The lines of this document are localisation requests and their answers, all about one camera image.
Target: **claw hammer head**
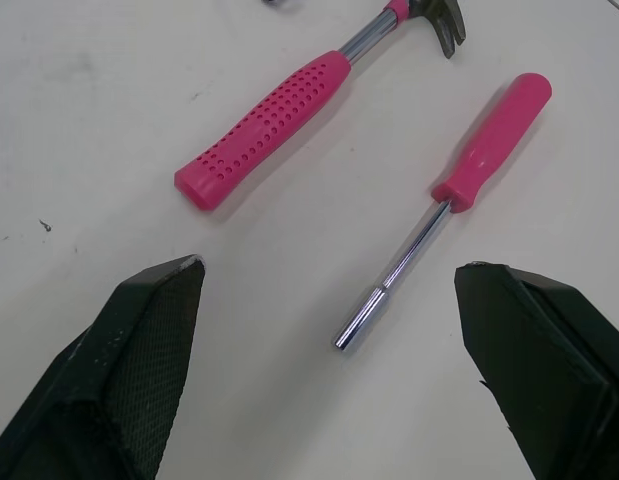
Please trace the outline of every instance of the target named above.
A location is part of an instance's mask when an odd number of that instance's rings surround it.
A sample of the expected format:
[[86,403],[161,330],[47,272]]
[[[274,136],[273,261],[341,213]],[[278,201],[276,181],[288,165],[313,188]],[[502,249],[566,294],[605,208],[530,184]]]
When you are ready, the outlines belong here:
[[445,57],[451,58],[456,42],[462,44],[467,37],[457,0],[408,0],[409,18],[425,17],[438,35]]

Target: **screwdriver handle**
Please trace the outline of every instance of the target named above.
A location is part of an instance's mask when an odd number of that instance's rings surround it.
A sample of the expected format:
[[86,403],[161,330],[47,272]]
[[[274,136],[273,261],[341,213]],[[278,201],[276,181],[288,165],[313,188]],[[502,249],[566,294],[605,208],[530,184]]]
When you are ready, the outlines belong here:
[[431,192],[452,213],[469,210],[484,183],[500,168],[551,98],[551,84],[537,73],[514,80],[466,143],[451,175]]
[[291,75],[209,150],[178,170],[175,185],[201,210],[213,210],[265,158],[329,101],[351,71],[332,51]]

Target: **pink screwdriver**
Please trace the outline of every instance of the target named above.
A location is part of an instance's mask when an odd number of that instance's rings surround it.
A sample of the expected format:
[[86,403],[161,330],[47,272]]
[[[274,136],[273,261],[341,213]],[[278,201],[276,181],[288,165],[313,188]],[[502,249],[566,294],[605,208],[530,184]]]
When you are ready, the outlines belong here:
[[525,73],[514,80],[466,143],[451,175],[431,192],[439,203],[436,212],[349,317],[334,340],[338,349],[347,348],[364,327],[383,315],[391,294],[443,218],[473,206],[480,188],[502,166],[550,98],[551,85],[542,75]]

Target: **chrome shaft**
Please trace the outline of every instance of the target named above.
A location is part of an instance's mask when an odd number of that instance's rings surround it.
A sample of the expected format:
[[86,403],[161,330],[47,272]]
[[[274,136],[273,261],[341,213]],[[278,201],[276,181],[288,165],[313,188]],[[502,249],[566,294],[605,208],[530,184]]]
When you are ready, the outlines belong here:
[[413,242],[407,245],[396,261],[389,266],[387,273],[382,276],[381,280],[371,288],[370,292],[358,304],[353,314],[349,317],[349,321],[334,340],[336,348],[340,350],[347,348],[363,327],[372,324],[382,316],[392,291],[400,285],[400,281],[409,273],[409,267],[420,252],[422,252],[427,240],[431,238],[442,223],[442,220],[450,212],[450,201],[440,204]]
[[396,13],[391,9],[386,9],[375,20],[371,21],[369,25],[360,30],[339,51],[353,65],[380,40],[386,37],[396,25],[398,25]]

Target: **white surface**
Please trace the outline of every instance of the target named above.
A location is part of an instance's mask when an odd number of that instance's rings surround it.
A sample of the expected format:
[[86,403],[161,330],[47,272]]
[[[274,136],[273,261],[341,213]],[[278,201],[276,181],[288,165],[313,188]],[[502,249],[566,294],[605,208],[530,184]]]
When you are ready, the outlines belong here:
[[[530,479],[464,350],[454,269],[545,274],[619,327],[617,10],[464,0],[451,62],[414,21],[241,204],[200,214],[173,172],[382,7],[290,2],[0,0],[0,432],[120,281],[198,253],[203,314],[160,478]],[[507,175],[451,219],[362,348],[332,351],[457,142],[525,71],[554,98]]]

